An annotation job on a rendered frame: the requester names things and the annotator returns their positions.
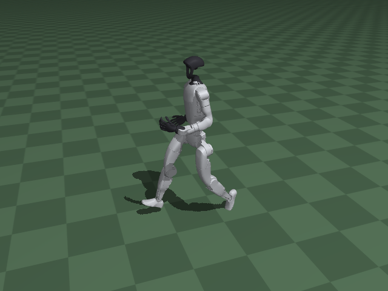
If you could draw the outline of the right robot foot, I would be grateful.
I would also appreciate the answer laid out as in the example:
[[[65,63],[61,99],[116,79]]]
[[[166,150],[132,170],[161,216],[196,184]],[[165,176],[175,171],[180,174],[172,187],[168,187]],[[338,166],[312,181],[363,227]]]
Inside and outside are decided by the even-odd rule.
[[[161,202],[157,202],[155,198],[152,198],[152,199],[143,199],[141,202],[142,202],[144,205],[150,206],[150,207],[160,207],[160,208],[162,208],[163,205],[164,205],[163,200],[161,200]]]

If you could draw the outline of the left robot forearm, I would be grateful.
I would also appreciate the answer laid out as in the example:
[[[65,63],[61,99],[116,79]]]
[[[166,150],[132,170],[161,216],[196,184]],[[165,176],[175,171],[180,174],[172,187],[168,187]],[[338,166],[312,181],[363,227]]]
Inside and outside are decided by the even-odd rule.
[[[185,127],[184,130],[178,129],[179,135],[191,135],[192,133],[195,133],[197,131],[202,131],[211,126],[212,121],[209,118],[206,118],[202,122],[197,121],[194,124],[183,126]]]

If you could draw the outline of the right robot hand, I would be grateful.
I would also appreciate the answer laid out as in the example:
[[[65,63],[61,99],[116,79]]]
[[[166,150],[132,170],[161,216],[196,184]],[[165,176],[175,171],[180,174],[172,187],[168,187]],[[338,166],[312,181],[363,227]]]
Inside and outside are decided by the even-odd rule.
[[[185,121],[187,121],[187,119],[186,119],[186,115],[184,115],[184,116],[179,116],[179,115],[175,115],[175,116],[173,116],[172,118],[175,118],[175,119],[171,119],[170,121],[172,122],[172,123],[175,123],[175,125],[177,126],[177,124],[178,125],[182,125],[183,123],[185,123]]]

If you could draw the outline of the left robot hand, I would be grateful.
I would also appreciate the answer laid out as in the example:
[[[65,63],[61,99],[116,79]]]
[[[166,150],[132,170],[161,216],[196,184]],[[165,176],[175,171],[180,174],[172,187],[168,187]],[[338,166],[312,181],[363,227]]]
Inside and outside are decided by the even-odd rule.
[[[175,124],[171,123],[171,121],[168,119],[168,117],[166,117],[166,120],[168,122],[163,121],[162,117],[159,120],[160,129],[163,131],[175,132],[176,134],[178,134],[178,129],[181,129],[181,130],[185,129],[185,127],[183,127],[181,125],[176,126]]]

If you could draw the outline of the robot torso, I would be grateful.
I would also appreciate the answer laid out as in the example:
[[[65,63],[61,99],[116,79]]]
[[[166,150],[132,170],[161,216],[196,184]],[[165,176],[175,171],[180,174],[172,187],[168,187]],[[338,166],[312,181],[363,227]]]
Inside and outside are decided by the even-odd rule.
[[[200,84],[197,81],[193,81],[194,85],[189,85],[192,80],[186,82],[184,86],[184,107],[186,112],[187,122],[191,125],[197,121],[201,122],[202,118],[205,117],[201,111],[199,101],[196,98],[195,90],[202,87],[207,90],[205,84]],[[198,84],[199,83],[199,84]],[[206,134],[203,131],[197,131],[191,135],[186,135],[186,141],[192,146],[198,148],[199,141],[206,141]]]

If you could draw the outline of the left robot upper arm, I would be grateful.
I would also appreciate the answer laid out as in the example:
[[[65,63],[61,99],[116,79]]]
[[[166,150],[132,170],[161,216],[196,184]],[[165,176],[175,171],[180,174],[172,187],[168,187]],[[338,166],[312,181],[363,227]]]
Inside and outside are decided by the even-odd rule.
[[[201,122],[206,118],[209,118],[213,123],[212,111],[211,111],[210,102],[209,102],[209,98],[210,98],[209,92],[202,87],[196,89],[195,92],[196,92],[196,98],[199,101],[199,104],[201,107],[201,111],[205,115],[205,117],[202,118]]]

